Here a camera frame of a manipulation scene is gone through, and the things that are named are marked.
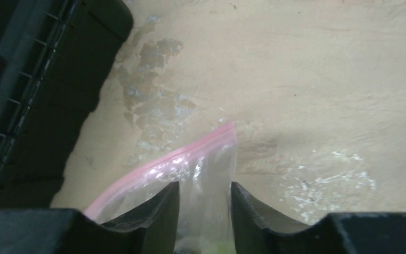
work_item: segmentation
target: concrete floor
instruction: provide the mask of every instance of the concrete floor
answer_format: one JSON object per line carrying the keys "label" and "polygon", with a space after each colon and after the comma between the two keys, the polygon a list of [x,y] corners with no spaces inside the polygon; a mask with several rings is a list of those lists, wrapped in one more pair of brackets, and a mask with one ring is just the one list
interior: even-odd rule
{"label": "concrete floor", "polygon": [[135,0],[53,207],[234,121],[236,180],[313,224],[406,211],[406,1]]}

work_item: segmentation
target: black plastic crate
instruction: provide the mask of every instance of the black plastic crate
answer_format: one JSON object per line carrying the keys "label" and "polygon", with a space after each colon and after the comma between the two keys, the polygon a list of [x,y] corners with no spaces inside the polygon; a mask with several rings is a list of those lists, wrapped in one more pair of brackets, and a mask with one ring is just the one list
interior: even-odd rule
{"label": "black plastic crate", "polygon": [[122,0],[0,0],[0,207],[48,207],[133,19]]}

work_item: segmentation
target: black plastic container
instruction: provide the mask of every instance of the black plastic container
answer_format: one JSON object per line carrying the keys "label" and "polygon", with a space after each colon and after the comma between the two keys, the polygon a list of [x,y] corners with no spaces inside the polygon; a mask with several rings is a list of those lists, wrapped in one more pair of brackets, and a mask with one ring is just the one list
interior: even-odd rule
{"label": "black plastic container", "polygon": [[72,209],[0,210],[0,253],[172,254],[180,187],[102,225]]}
{"label": "black plastic container", "polygon": [[0,0],[0,207],[48,207],[133,19],[122,0]]}

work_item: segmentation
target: clear plastic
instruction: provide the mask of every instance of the clear plastic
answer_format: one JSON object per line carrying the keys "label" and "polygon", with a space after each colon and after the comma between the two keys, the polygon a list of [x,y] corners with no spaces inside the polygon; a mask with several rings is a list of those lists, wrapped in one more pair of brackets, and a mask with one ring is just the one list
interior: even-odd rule
{"label": "clear plastic", "polygon": [[84,212],[103,223],[180,182],[177,253],[235,253],[229,188],[236,168],[236,133],[227,123],[202,139],[138,168],[106,189]]}

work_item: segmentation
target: beige floor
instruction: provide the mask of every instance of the beige floor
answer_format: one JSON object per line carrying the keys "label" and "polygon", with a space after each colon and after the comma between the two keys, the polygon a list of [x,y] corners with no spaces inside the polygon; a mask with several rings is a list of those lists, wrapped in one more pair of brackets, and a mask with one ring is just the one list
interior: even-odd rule
{"label": "beige floor", "polygon": [[135,0],[53,207],[226,121],[236,180],[306,223],[406,211],[406,1]]}

